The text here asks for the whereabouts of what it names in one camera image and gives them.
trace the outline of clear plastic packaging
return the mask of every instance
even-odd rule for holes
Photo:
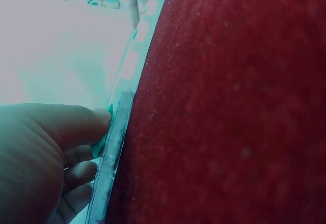
[[[0,105],[108,108],[113,120],[90,205],[72,224],[104,223],[146,55],[165,0],[149,0],[136,31],[124,0],[12,0],[2,4]]]

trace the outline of fingernail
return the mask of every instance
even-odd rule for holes
[[[144,13],[145,12],[145,3],[144,2],[139,2],[138,3],[138,11],[140,14]]]
[[[98,116],[98,118],[104,122],[111,121],[111,114],[104,108],[97,108],[93,112]]]

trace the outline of red fabric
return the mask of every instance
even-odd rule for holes
[[[166,0],[110,223],[326,223],[326,0]]]

